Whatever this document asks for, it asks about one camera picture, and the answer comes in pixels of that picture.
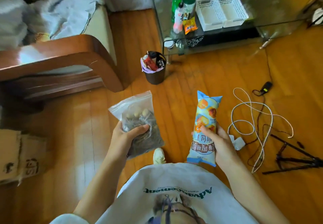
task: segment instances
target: white shoe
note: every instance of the white shoe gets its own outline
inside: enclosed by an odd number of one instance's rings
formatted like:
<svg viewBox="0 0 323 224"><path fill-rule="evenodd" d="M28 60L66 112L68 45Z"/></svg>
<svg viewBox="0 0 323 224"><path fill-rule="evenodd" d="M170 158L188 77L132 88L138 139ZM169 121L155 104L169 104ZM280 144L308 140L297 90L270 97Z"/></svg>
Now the white shoe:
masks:
<svg viewBox="0 0 323 224"><path fill-rule="evenodd" d="M161 148L155 149L154 155L152 157L152 161L154 165L160 165L160 164L166 163L163 149Z"/></svg>

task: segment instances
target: green bottle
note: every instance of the green bottle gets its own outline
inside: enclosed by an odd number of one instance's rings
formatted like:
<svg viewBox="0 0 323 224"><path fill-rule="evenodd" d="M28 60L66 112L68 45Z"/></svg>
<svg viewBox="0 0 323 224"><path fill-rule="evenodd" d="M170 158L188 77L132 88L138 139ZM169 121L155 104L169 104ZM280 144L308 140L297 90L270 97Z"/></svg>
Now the green bottle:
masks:
<svg viewBox="0 0 323 224"><path fill-rule="evenodd" d="M172 2L172 22L175 22L175 11L182 0L173 0Z"/></svg>

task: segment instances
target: plastic bottle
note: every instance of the plastic bottle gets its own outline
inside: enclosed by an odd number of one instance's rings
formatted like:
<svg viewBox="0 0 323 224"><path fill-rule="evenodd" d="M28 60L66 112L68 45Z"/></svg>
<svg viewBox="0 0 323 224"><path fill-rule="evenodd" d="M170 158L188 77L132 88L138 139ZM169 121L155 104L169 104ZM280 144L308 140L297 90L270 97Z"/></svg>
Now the plastic bottle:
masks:
<svg viewBox="0 0 323 224"><path fill-rule="evenodd" d="M182 0L173 0L172 1L172 22L175 22L175 11Z"/></svg>
<svg viewBox="0 0 323 224"><path fill-rule="evenodd" d="M173 25L173 31L180 33L183 30L183 18L184 18L184 3L180 2L175 11L175 23Z"/></svg>

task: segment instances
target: wooden armrest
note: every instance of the wooden armrest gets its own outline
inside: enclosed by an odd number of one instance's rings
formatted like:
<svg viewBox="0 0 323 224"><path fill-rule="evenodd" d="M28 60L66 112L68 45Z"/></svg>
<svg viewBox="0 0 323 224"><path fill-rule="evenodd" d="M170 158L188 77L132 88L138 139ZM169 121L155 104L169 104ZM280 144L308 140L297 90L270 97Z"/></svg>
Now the wooden armrest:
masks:
<svg viewBox="0 0 323 224"><path fill-rule="evenodd" d="M110 54L98 39L87 34L0 51L0 81L72 65L93 69L113 92L123 90Z"/></svg>

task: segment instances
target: white cable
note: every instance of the white cable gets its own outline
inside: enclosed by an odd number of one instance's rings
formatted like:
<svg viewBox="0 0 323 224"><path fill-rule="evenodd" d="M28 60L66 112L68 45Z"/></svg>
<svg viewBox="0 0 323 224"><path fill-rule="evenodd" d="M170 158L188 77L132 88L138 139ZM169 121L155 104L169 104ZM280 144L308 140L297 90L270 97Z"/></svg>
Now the white cable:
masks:
<svg viewBox="0 0 323 224"><path fill-rule="evenodd" d="M236 90L236 89L240 89L240 90L242 90L242 91L243 91L243 92L248 96L249 101L248 101L248 102L244 102L244 101L242 101L239 97L237 97L237 96L236 96L236 94L235 94L235 90ZM256 162L255 162L255 164L254 164L254 166L252 167L252 170L251 170L251 173L255 173L255 172L260 168L260 166L262 165L262 163L263 163L263 161L264 161L264 145L265 145L265 143L266 143L266 141L267 141L267 139L268 139L268 137L269 137L269 135L270 135L270 131L271 131L271 128L272 128L273 123L274 123L274 116L278 116L278 117L283 118L283 119L284 119L284 120L289 124L290 128L292 129L292 135L291 135L291 136L289 136L288 138L293 137L293 135L294 135L294 130L293 130L292 125L288 122L288 120L287 120L287 119L285 119L283 116L273 114L269 106L267 106L267 105L266 105L266 104L264 104L264 103L252 102L252 101L251 101L251 99L250 99L250 96L248 95L248 93L247 93L244 89L239 88L239 87L234 88L234 89L233 89L233 95L234 95L234 96L235 96L239 101L241 101L241 103L240 103L240 104L238 104L238 105L236 105L236 106L232 109L232 111L231 111L231 124L230 124L230 125L229 125L229 127L228 127L228 133L229 133L229 130L230 130L230 127L231 127L231 126L233 126L233 127L236 129L236 131L237 131L237 132L239 132L241 135L245 135L245 136L247 136L247 135L251 135L251 134L253 134L254 132L256 133L257 139L259 140L259 143L260 143L260 145L261 145L261 152L260 152L259 157L257 158L257 160L256 160ZM253 108L253 107L252 107L252 104L253 104L253 103L254 103L254 104L261 104L261 105L264 105L266 108L268 108L268 110L270 111L270 114L265 113L265 112L262 112L262 111L259 111L259 110L257 110L256 108ZM242 105L242 104L245 104L245 105L247 105L248 107L250 107L252 123L251 123L251 122L249 122L249 121L247 121L247 120L242 120L242 119L233 121L233 112L234 112L234 110L235 110L238 106L240 106L240 105ZM258 112L260 112L260 113L263 113L263 114L266 114L266 115L271 115L270 127L269 127L268 133L267 133L266 137L264 138L264 141L263 141L263 142L260 140L259 135L257 134L256 126L255 126L255 120L254 120L254 117L253 117L253 114L252 114L252 110L256 110L256 111L258 111ZM235 126L235 123L236 123L236 122L239 122L239 121L244 121L244 122L249 123L249 124L252 126L252 128L253 128L252 132L251 132L251 133L248 133L248 134L244 134L244 133L240 132L240 131L236 128L236 126ZM257 165L257 163L258 163L258 161L259 161L259 160L261 160L260 165L259 165L258 167L256 167L256 165Z"/></svg>

